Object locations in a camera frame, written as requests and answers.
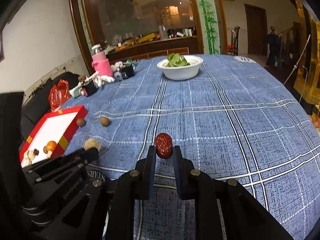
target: green vegetable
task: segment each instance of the green vegetable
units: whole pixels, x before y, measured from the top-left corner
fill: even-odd
[[[166,67],[182,67],[190,65],[185,57],[180,56],[178,53],[172,53],[167,58],[169,62],[167,63]]]

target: red plastic bag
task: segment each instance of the red plastic bag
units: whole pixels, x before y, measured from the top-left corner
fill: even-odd
[[[58,85],[54,85],[49,93],[51,112],[56,112],[69,99],[69,82],[60,79]]]

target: brown nut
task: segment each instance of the brown nut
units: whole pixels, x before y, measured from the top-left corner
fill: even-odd
[[[77,123],[77,126],[84,127],[85,124],[87,123],[87,121],[84,118],[79,118],[79,119],[77,119],[76,123]]]
[[[102,126],[107,127],[110,125],[111,121],[107,117],[101,117],[100,118],[100,123]]]

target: black sofa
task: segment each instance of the black sofa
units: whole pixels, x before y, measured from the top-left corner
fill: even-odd
[[[47,82],[39,87],[34,96],[30,101],[22,107],[21,114],[21,146],[24,144],[28,138],[31,131],[34,129],[35,125],[41,119],[41,117],[51,112],[51,107],[49,103],[49,93],[53,85],[57,85],[60,79],[64,79],[69,82],[69,88],[72,89],[78,85],[78,74],[73,74],[71,72],[65,72],[58,77],[48,79]]]

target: blue plaid tablecloth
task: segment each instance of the blue plaid tablecloth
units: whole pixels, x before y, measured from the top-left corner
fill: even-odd
[[[237,179],[294,239],[304,239],[320,217],[320,138],[309,117],[257,63],[201,57],[187,81],[167,79],[157,57],[140,60],[132,78],[69,99],[64,108],[84,105],[88,114],[66,153],[96,138],[103,148],[91,167],[117,179],[166,132],[196,168]],[[171,160],[157,159],[154,186],[149,201],[136,201],[135,239],[195,239],[194,202],[179,200]]]

